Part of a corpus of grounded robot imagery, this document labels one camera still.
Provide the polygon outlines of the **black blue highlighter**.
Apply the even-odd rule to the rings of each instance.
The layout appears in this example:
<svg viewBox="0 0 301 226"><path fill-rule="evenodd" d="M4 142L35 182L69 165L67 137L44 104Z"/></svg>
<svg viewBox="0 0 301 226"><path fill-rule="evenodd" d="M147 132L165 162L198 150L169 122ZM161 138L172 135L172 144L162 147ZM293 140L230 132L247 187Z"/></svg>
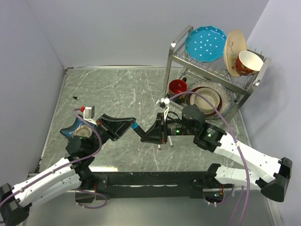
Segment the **black blue highlighter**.
<svg viewBox="0 0 301 226"><path fill-rule="evenodd" d="M142 129L142 128L140 128L140 127L137 127L136 129L135 129L135 132L137 133L137 135L139 136L139 137L144 137L145 136L145 132L144 132L144 130Z"/></svg>

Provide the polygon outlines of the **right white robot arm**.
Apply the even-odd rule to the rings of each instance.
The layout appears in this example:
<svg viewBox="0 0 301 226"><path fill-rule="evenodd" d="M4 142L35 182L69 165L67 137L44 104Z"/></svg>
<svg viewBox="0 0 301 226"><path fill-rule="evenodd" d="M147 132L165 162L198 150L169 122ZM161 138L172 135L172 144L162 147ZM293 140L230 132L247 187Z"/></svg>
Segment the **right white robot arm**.
<svg viewBox="0 0 301 226"><path fill-rule="evenodd" d="M206 182L210 187L219 184L250 187L273 201L284 201L293 162L286 157L278 159L268 156L235 141L230 133L207 123L205 114L195 105L184 107L181 119L169 119L166 114L158 113L154 124L142 135L141 141L162 145L168 136L193 136L193 143L197 147L247 167L235 169L211 164L206 172Z"/></svg>

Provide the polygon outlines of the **blue pen cap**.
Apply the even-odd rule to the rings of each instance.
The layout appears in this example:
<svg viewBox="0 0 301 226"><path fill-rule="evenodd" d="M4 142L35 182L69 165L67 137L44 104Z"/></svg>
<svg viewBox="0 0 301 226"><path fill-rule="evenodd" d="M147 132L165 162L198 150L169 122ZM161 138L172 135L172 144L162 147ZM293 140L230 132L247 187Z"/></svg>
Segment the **blue pen cap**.
<svg viewBox="0 0 301 226"><path fill-rule="evenodd" d="M137 123L134 123L133 125L132 125L132 129L133 130L137 130L137 129L139 129L139 125L137 124Z"/></svg>

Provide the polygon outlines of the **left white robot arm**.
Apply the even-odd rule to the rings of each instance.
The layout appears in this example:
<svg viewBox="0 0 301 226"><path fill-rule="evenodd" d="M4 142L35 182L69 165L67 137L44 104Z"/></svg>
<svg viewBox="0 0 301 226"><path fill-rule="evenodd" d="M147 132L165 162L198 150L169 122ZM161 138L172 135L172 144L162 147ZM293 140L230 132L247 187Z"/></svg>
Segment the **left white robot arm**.
<svg viewBox="0 0 301 226"><path fill-rule="evenodd" d="M16 184L4 184L0 188L1 223L16 226L25 221L31 207L43 204L69 190L86 190L95 177L89 165L94 161L107 140L117 141L136 119L113 118L103 114L98 122L90 123L81 115L77 120L92 130L89 137L72 136L68 139L67 155L36 176Z"/></svg>

